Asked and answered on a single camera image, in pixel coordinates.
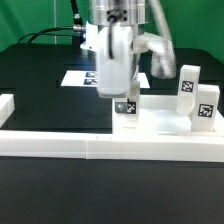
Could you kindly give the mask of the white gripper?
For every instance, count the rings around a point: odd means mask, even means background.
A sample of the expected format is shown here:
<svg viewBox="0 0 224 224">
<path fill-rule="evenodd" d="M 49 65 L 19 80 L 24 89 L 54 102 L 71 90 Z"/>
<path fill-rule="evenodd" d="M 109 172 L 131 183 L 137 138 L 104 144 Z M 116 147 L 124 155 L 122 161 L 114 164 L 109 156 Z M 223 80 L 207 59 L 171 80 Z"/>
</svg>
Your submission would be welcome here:
<svg viewBox="0 0 224 224">
<path fill-rule="evenodd" d="M 130 26 L 115 25 L 112 29 L 112 53 L 109 57 L 109 28 L 104 27 L 98 35 L 96 52 L 96 71 L 98 76 L 97 92 L 100 97 L 115 98 L 117 114 L 126 114 L 128 101 L 125 97 L 131 87 L 133 77 L 133 30 Z"/>
</svg>

